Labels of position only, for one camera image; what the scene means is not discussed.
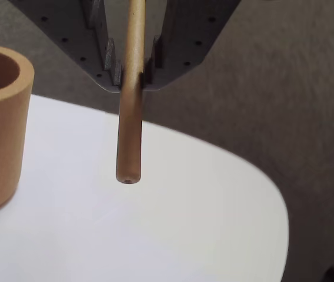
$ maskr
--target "wooden cup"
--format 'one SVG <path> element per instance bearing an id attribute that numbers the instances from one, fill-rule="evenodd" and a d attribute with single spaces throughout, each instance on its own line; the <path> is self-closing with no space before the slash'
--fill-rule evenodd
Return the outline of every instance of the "wooden cup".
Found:
<path id="1" fill-rule="evenodd" d="M 21 175 L 33 81 L 30 61 L 0 47 L 0 205 L 14 194 Z"/>

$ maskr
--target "white table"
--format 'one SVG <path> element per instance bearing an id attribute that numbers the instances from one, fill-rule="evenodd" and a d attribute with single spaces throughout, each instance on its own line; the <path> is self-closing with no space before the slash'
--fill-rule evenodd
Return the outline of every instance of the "white table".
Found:
<path id="1" fill-rule="evenodd" d="M 115 179 L 118 117 L 32 96 L 0 209 L 0 282 L 277 282 L 288 217 L 260 170 L 143 123 L 142 178 Z"/>

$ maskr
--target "floor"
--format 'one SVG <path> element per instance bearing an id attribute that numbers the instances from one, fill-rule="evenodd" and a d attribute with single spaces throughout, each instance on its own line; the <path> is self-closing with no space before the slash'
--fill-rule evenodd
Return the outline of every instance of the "floor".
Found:
<path id="1" fill-rule="evenodd" d="M 121 53 L 127 1 L 106 3 Z M 148 1 L 149 46 L 160 4 Z M 118 95 L 97 87 L 6 0 L 0 45 L 33 62 L 35 93 L 117 112 Z M 203 64 L 146 95 L 144 118 L 234 152 L 272 178 L 290 220 L 283 282 L 316 282 L 334 268 L 334 0 L 243 0 Z"/>

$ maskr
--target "wooden rod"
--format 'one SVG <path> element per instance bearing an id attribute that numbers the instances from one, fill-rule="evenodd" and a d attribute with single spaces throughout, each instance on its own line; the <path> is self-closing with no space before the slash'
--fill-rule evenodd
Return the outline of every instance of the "wooden rod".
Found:
<path id="1" fill-rule="evenodd" d="M 141 178 L 142 77 L 146 0 L 129 1 L 124 77 L 120 97 L 116 178 L 126 184 Z"/>

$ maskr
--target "gray carpet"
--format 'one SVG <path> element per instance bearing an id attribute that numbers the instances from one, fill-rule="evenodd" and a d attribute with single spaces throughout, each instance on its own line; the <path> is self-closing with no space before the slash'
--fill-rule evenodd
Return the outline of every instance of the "gray carpet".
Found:
<path id="1" fill-rule="evenodd" d="M 127 1 L 107 2 L 122 52 Z M 159 3 L 148 1 L 147 53 L 163 20 Z M 118 95 L 6 0 L 0 45 L 34 63 L 36 94 L 118 110 Z M 290 220 L 283 282 L 316 282 L 334 267 L 334 0 L 243 0 L 201 66 L 146 95 L 145 119 L 234 152 L 278 185 Z"/>

